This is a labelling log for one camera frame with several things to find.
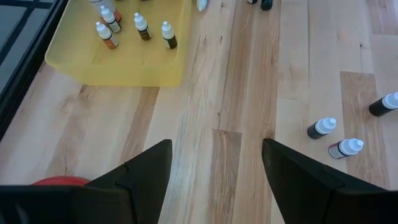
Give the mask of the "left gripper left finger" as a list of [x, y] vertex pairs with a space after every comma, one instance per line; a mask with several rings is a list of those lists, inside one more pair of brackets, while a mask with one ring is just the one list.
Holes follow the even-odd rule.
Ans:
[[0, 185], [0, 224], [158, 224], [171, 166], [164, 139], [84, 185]]

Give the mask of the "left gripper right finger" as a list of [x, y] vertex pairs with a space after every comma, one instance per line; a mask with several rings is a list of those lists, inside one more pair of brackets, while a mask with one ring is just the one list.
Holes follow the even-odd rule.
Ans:
[[398, 224], [398, 190], [388, 191], [273, 139], [262, 160], [286, 224]]

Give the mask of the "small red dropper bottle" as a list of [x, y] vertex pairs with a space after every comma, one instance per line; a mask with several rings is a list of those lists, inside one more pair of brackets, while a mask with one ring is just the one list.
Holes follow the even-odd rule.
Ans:
[[364, 147], [364, 141], [356, 138], [344, 139], [328, 148], [329, 155], [334, 159], [354, 156]]

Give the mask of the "small orange label dropper bottle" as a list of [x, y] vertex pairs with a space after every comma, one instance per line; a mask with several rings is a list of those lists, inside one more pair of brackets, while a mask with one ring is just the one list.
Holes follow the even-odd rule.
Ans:
[[114, 49], [118, 46], [118, 41], [115, 39], [113, 33], [103, 23], [96, 22], [96, 30], [107, 47]]

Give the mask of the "small brown dropper bottle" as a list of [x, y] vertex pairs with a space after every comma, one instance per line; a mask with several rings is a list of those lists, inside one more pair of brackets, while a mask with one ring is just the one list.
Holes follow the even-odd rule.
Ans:
[[138, 12], [134, 13], [134, 23], [141, 39], [150, 40], [152, 36], [149, 32], [149, 26], [147, 24], [147, 21]]

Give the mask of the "small black dropper bottle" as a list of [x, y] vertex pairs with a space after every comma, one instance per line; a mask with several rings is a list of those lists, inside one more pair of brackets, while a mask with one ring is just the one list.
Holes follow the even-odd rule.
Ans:
[[174, 29], [167, 21], [163, 21], [162, 23], [162, 37], [168, 49], [174, 49], [177, 47], [178, 43]]

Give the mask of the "red desk lamp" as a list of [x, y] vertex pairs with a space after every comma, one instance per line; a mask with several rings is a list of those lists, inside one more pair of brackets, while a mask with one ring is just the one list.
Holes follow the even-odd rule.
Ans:
[[89, 182], [90, 180], [82, 177], [60, 175], [38, 180], [32, 185], [86, 185]]

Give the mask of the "yellow plastic tray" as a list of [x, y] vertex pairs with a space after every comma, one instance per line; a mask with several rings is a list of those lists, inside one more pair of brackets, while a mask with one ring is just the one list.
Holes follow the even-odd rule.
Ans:
[[[56, 71], [86, 85], [174, 86], [183, 76], [195, 9], [192, 0], [114, 0], [121, 14], [118, 46], [110, 49], [101, 40], [95, 23], [97, 10], [88, 0], [69, 0], [45, 54]], [[144, 17], [150, 40], [142, 40], [134, 13]], [[162, 23], [174, 29], [177, 47], [168, 49]]]

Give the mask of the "black metal table frame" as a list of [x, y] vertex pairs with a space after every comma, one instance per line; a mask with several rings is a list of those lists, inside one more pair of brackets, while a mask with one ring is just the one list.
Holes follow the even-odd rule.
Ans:
[[0, 141], [27, 93], [69, 0], [0, 0]]

